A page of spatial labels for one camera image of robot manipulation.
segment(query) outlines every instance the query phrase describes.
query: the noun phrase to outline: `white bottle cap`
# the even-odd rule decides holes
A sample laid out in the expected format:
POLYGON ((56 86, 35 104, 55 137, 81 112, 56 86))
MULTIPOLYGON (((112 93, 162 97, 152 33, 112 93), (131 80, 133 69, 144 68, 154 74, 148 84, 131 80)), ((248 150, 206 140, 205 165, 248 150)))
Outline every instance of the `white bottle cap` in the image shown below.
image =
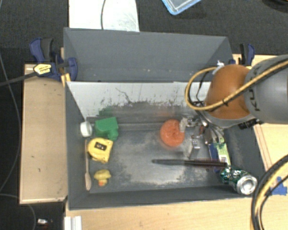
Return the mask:
POLYGON ((80 124, 80 130, 83 137, 90 137, 92 135, 92 126, 88 121, 80 124))

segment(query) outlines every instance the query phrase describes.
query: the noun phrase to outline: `cable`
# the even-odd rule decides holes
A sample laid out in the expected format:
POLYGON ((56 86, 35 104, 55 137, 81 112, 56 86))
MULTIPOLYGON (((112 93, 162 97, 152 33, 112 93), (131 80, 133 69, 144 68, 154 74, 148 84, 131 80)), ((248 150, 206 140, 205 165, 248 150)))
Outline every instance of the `cable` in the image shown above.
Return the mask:
MULTIPOLYGON (((0 196, 3 196, 3 197, 11 197, 11 198, 16 198, 16 199, 18 199, 18 197, 17 196, 15 196, 15 195, 11 195, 11 194, 0 194, 0 196)), ((30 210, 32 211, 32 214, 33 214, 33 227, 32 227, 32 230, 34 230, 35 229, 35 227, 36 227, 36 214, 35 214, 35 211, 34 211, 34 209, 32 208, 32 206, 31 205, 27 205, 29 208, 30 208, 30 210)))
POLYGON ((207 111, 207 110, 212 110, 212 109, 216 109, 219 108, 220 106, 224 105, 224 104, 228 104, 228 102, 232 101, 234 98, 236 98, 239 94, 242 94, 246 89, 250 88, 251 86, 253 86, 254 84, 258 83, 259 80, 262 80, 264 77, 269 76, 270 74, 275 74, 276 71, 280 70, 280 69, 284 69, 288 67, 288 60, 280 62, 278 64, 276 64, 273 67, 270 67, 269 69, 265 70, 264 72, 262 72, 261 74, 259 74, 258 76, 256 76, 255 78, 253 78, 252 80, 250 80, 249 82, 247 82, 246 84, 244 84, 242 87, 240 87, 239 89, 237 89, 235 92, 231 93, 230 95, 228 95, 227 97, 225 97, 223 100, 216 102, 214 104, 208 105, 208 106, 194 106, 190 103, 190 100, 188 99, 188 92, 190 90, 191 84, 194 81, 194 79, 199 76, 202 73, 205 72, 209 72, 211 70, 216 69, 216 67, 210 67, 207 69, 203 69, 197 73, 195 73, 191 79, 189 80, 189 82, 187 83, 186 89, 185 89, 185 94, 184 94, 184 99, 186 101, 186 104, 193 110, 197 110, 197 111, 207 111))
POLYGON ((260 206, 260 200, 265 195, 270 185, 275 181, 276 177, 285 169, 288 164, 288 155, 281 158, 276 162, 261 178, 257 188, 253 194, 253 200, 251 203, 251 227, 260 229, 260 224, 258 222, 257 214, 260 206))
POLYGON ((265 202, 267 201, 267 199, 272 195, 272 192, 278 187, 280 186, 280 184, 284 183, 286 180, 288 179, 288 174, 282 179, 280 180, 272 190, 268 191, 263 202, 261 203, 260 206, 260 210, 259 210, 259 218, 260 218, 260 224, 261 224, 261 228, 264 229, 263 224, 262 224, 262 211, 263 211, 263 206, 265 204, 265 202))
POLYGON ((198 102, 201 106, 203 106, 203 102, 202 102, 201 100, 199 100, 198 94, 199 94, 199 91, 200 91, 200 89, 201 89, 201 87, 202 87, 203 81, 204 81, 204 79, 205 79, 205 77, 206 77, 207 74, 208 74, 208 72, 205 72, 205 74, 203 75, 202 79, 200 80, 199 87, 198 87, 198 90, 197 90, 197 93, 196 93, 197 102, 198 102))
POLYGON ((35 76, 36 76, 36 73, 35 72, 31 72, 29 74, 26 74, 24 76, 21 76, 21 77, 15 78, 15 79, 11 79, 11 80, 8 80, 8 81, 5 81, 5 82, 0 82, 0 87, 5 86, 5 85, 10 85, 11 83, 23 81, 25 79, 29 79, 29 78, 35 77, 35 76))
MULTIPOLYGON (((1 7, 2 7, 2 1, 3 0, 0 0, 0 11, 1 11, 1 7)), ((4 67, 4 64, 3 64, 1 52, 0 52, 0 63, 1 63, 1 68, 2 68, 2 71, 3 71, 4 77, 5 77, 6 81, 8 81, 9 79, 8 79, 8 76, 7 76, 6 71, 5 71, 5 67, 4 67)), ((13 100, 13 103, 14 103, 14 106, 15 106, 16 114, 17 114, 18 129, 19 129, 19 140, 18 140, 18 149, 17 149, 17 152, 16 152, 16 156, 15 156, 13 165, 12 165, 12 167, 11 167, 9 173, 8 173, 8 176, 6 177, 6 179, 3 182, 2 186, 0 187, 0 193, 3 190, 3 188, 5 187, 7 181, 9 180, 9 178, 10 178, 10 176, 11 176, 11 174, 12 174, 14 168, 15 168, 15 165, 17 163, 18 156, 19 156, 19 153, 20 153, 20 147, 21 147, 21 119, 20 119, 20 113, 19 113, 19 109, 18 109, 18 106, 17 106, 17 102, 16 102, 16 99, 15 99, 13 90, 12 90, 10 85, 9 85, 9 90, 10 90, 10 93, 11 93, 11 96, 12 96, 12 100, 13 100)))
POLYGON ((104 17, 104 6, 105 6, 105 2, 106 0, 104 0, 103 4, 102 4, 102 8, 101 8, 101 16, 100 16, 100 24, 101 24, 101 29, 104 30, 104 21, 103 21, 103 17, 104 17))
POLYGON ((268 181, 264 184, 260 193, 257 196, 257 200, 255 203, 255 219, 256 219, 256 224, 260 224, 260 227, 263 226, 262 222, 259 221, 259 219, 261 219, 261 217, 259 216, 259 209, 260 209, 261 204, 264 201, 263 198, 266 195, 266 193, 269 191, 271 185, 274 183, 276 178, 279 175, 281 175, 284 170, 286 170, 286 167, 288 167, 288 161, 285 164, 283 164, 279 169, 277 169, 277 171, 270 177, 270 179, 268 179, 268 181))

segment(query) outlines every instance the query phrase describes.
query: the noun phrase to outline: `black cable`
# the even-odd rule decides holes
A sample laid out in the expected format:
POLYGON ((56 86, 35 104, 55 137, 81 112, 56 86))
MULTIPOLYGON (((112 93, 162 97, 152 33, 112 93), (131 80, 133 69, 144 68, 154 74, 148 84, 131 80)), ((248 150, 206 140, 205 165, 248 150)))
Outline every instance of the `black cable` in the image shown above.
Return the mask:
MULTIPOLYGON (((274 66, 276 66, 276 65, 278 65, 278 64, 281 64, 282 62, 285 62, 285 61, 287 61, 287 60, 288 60, 288 59, 284 59, 284 60, 278 61, 278 62, 272 64, 271 66, 269 66, 269 68, 274 67, 274 66)), ((223 104, 222 104, 222 105, 219 105, 219 106, 211 109, 210 111, 213 112, 213 111, 215 111, 216 109, 220 108, 220 107, 223 106, 223 105, 228 105, 229 102, 235 100, 237 97, 239 97, 240 95, 244 94, 246 91, 248 91, 249 88, 252 88, 253 86, 261 83, 262 81, 268 79, 269 77, 275 75, 276 73, 278 73, 278 72, 280 72, 280 71, 282 71, 282 70, 284 70, 284 69, 286 69, 286 68, 288 68, 288 64, 285 65, 285 66, 283 66, 283 67, 280 68, 280 69, 277 69, 277 70, 275 70, 275 71, 267 74, 267 75, 266 75, 265 77, 263 77, 262 79, 258 80, 257 82, 254 82, 253 84, 251 84, 250 86, 248 86, 245 90, 241 91, 239 94, 231 97, 231 98, 230 98, 229 100, 227 100, 226 102, 223 101, 223 104)), ((191 102, 190 90, 191 90, 191 88, 189 88, 189 91, 188 91, 187 95, 188 95, 188 99, 189 99, 190 102, 191 102)))
MULTIPOLYGON (((11 198, 18 199, 17 196, 11 195, 11 194, 0 194, 0 197, 11 197, 11 198)), ((34 230, 35 227, 36 227, 36 214, 35 214, 35 211, 34 211, 34 209, 32 208, 31 205, 27 205, 27 206, 30 208, 30 210, 32 211, 32 214, 33 214, 33 227, 32 227, 32 230, 34 230)))
POLYGON ((255 230, 260 229, 260 224, 258 222, 258 219, 256 218, 255 214, 255 204, 258 198, 259 193, 261 192, 262 188, 264 187, 265 183, 268 181, 268 179, 273 175, 273 173, 280 167, 282 167, 284 164, 288 162, 288 155, 284 156, 278 162, 276 162, 269 170, 262 176, 260 181, 258 182, 258 185, 254 191, 253 194, 253 200, 251 203, 251 219, 253 223, 253 227, 255 230))
POLYGON ((264 206, 265 202, 268 200, 268 198, 272 195, 273 191, 274 191, 280 184, 284 183, 287 179, 288 179, 288 174, 287 174, 282 180, 280 180, 280 181, 275 185, 275 187, 274 187, 272 190, 270 190, 270 191, 268 191, 268 192, 266 193, 266 196, 265 196, 265 198, 264 198, 264 200, 263 200, 263 202, 262 202, 262 204, 261 204, 261 206, 260 206, 260 211, 259 211, 260 224, 261 224, 261 228, 262 228, 263 230, 264 230, 263 222, 262 222, 263 206, 264 206))
POLYGON ((200 104, 201 106, 203 106, 203 102, 202 102, 201 100, 199 100, 198 94, 199 94, 199 91, 200 91, 200 89, 201 89, 201 87, 202 87, 203 81, 205 80, 205 77, 206 77, 206 75, 207 75, 208 73, 209 73, 208 71, 205 72, 205 74, 204 74, 203 77, 201 78, 200 83, 199 83, 199 87, 198 87, 198 90, 197 90, 197 93, 196 93, 197 103, 200 104))
MULTIPOLYGON (((3 0, 0 0, 0 11, 1 11, 1 7, 2 7, 2 1, 3 0)), ((8 76, 6 74, 6 71, 5 71, 5 67, 4 67, 4 64, 3 64, 1 52, 0 52, 0 64, 1 64, 1 68, 2 68, 2 71, 3 71, 4 77, 5 77, 6 81, 8 81, 9 78, 8 78, 8 76)), ((18 160, 18 156, 20 154, 20 147, 21 147, 21 119, 20 119, 20 112, 19 112, 19 109, 18 109, 18 106, 17 106, 17 102, 16 102, 16 99, 15 99, 13 90, 12 90, 10 85, 8 85, 8 86, 9 86, 9 90, 10 90, 10 93, 11 93, 11 97, 12 97, 13 104, 14 104, 15 111, 16 111, 16 115, 17 115, 19 139, 18 139, 18 148, 17 148, 17 152, 16 152, 16 155, 15 155, 15 159, 14 159, 13 165, 12 165, 12 167, 11 167, 11 169, 10 169, 6 179, 5 179, 5 181, 3 182, 3 184, 0 187, 0 193, 3 190, 3 188, 5 187, 7 181, 9 180, 9 178, 10 178, 10 176, 11 176, 11 174, 12 174, 12 172, 13 172, 15 166, 16 166, 16 163, 17 163, 17 160, 18 160)))
POLYGON ((101 24, 101 29, 104 30, 104 21, 103 21, 103 17, 104 17, 104 6, 105 6, 105 2, 106 0, 104 0, 103 4, 102 4, 102 8, 101 8, 101 16, 100 16, 100 24, 101 24))
POLYGON ((5 82, 0 82, 0 87, 5 86, 5 85, 10 85, 11 83, 23 81, 23 80, 29 79, 31 77, 36 77, 36 73, 35 72, 31 72, 29 74, 26 74, 24 76, 21 76, 21 77, 15 78, 15 79, 10 79, 10 80, 7 80, 5 82))

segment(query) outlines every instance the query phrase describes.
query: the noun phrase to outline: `green block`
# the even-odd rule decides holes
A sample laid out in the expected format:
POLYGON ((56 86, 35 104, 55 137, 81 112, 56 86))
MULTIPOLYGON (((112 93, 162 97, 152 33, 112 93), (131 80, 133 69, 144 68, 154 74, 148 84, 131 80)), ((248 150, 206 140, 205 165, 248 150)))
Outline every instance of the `green block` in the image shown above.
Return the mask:
POLYGON ((115 117, 95 121, 95 135, 115 141, 118 137, 118 123, 115 117))

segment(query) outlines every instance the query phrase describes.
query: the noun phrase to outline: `white paper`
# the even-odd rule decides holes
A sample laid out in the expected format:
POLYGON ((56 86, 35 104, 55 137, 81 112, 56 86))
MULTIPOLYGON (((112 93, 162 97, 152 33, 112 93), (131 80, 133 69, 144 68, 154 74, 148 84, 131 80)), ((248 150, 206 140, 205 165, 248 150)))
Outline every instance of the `white paper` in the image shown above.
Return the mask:
MULTIPOLYGON (((101 29, 104 0, 69 0, 69 27, 101 29)), ((104 29, 139 31, 135 0, 106 0, 103 14, 104 29)))

